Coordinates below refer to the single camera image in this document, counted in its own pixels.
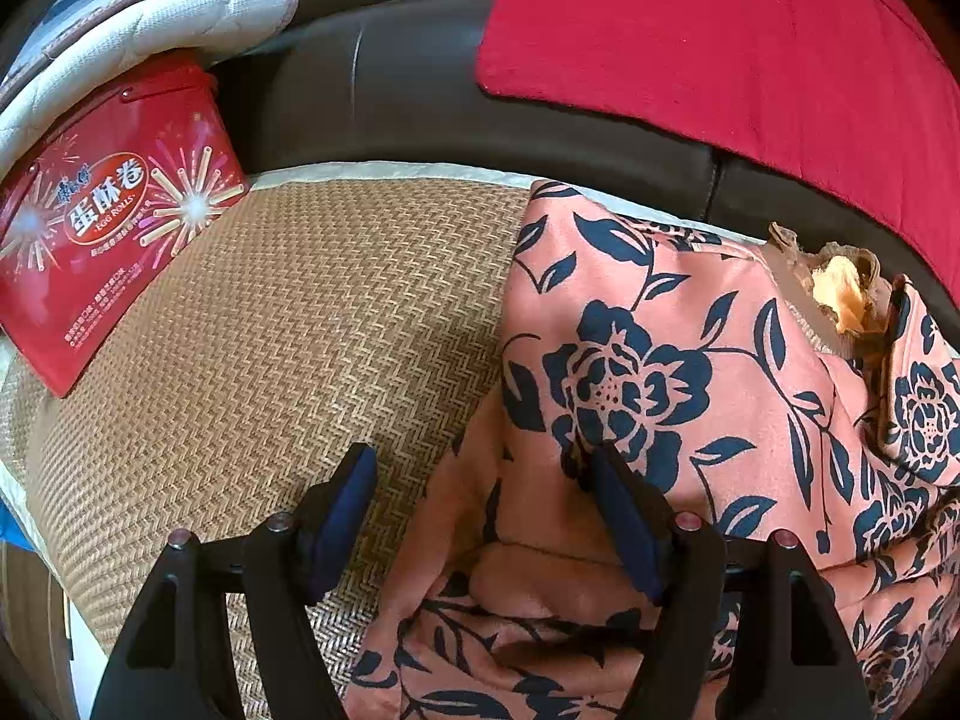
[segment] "white quilted pad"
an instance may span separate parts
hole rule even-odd
[[[66,47],[0,112],[0,180],[61,113],[155,53],[223,57],[284,28],[296,0],[142,0]]]

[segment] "fabric fold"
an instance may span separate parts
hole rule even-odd
[[[818,352],[753,245],[538,182],[501,382],[437,467],[347,690],[350,717],[611,718],[658,610],[589,490],[592,448],[729,536],[789,528],[835,595],[877,717],[956,631],[960,379],[896,279],[869,357]],[[725,597],[697,716],[736,645]]]

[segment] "red blanket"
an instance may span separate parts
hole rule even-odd
[[[960,90],[901,0],[496,0],[477,79],[800,178],[899,234],[960,302]]]

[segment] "woven mat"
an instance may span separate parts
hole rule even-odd
[[[54,396],[17,355],[0,386],[0,461],[21,487],[27,485],[27,448],[32,426]]]
[[[433,463],[496,381],[499,297],[526,193],[438,179],[287,184],[227,212],[147,288],[64,401],[40,410],[29,506],[109,647],[172,528],[246,533],[354,440],[380,484],[311,613],[343,686]],[[230,605],[248,717],[267,715]]]

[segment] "blue plastic bag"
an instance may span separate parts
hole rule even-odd
[[[6,541],[30,552],[34,550],[30,541],[27,541],[27,536],[23,535],[20,526],[16,524],[16,519],[13,519],[13,515],[4,506],[3,501],[0,501],[0,541]]]

